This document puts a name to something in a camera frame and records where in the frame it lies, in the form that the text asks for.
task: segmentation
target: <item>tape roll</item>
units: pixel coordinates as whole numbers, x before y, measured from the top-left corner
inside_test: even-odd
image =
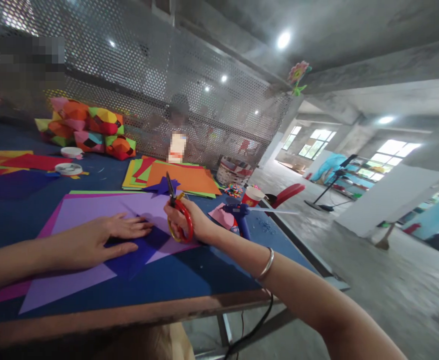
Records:
[[[54,170],[64,176],[75,176],[83,172],[81,165],[67,162],[56,165]]]
[[[83,150],[81,150],[79,147],[63,147],[61,149],[61,155],[68,159],[81,160],[83,158]]]

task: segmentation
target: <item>blue glue gun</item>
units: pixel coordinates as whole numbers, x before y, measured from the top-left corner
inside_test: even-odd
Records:
[[[245,216],[250,213],[250,207],[246,204],[233,203],[223,206],[226,213],[232,214],[238,224],[239,235],[247,240],[251,240],[250,229],[246,223]]]

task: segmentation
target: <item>red chair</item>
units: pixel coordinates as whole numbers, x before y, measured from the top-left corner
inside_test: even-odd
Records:
[[[295,196],[298,193],[301,193],[304,189],[306,189],[306,186],[304,186],[303,184],[293,184],[284,189],[278,195],[266,194],[266,196],[269,199],[269,204],[271,205],[271,207],[273,209],[276,209],[286,200],[288,200],[292,196]]]

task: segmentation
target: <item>perforated metal panel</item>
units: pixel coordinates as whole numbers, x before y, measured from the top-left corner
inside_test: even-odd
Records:
[[[0,89],[4,97],[32,117],[47,116],[51,96],[121,113],[126,135],[152,156],[166,157],[179,112],[187,161],[216,168],[227,155],[256,165],[291,102],[132,0],[0,1],[0,37],[11,34],[63,37],[65,80],[44,93]]]

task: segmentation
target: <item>ceiling light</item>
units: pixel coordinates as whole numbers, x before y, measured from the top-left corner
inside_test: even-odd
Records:
[[[380,124],[388,124],[391,123],[395,118],[392,116],[385,116],[378,120]]]
[[[283,32],[278,37],[278,49],[284,49],[290,43],[291,34],[288,31]]]

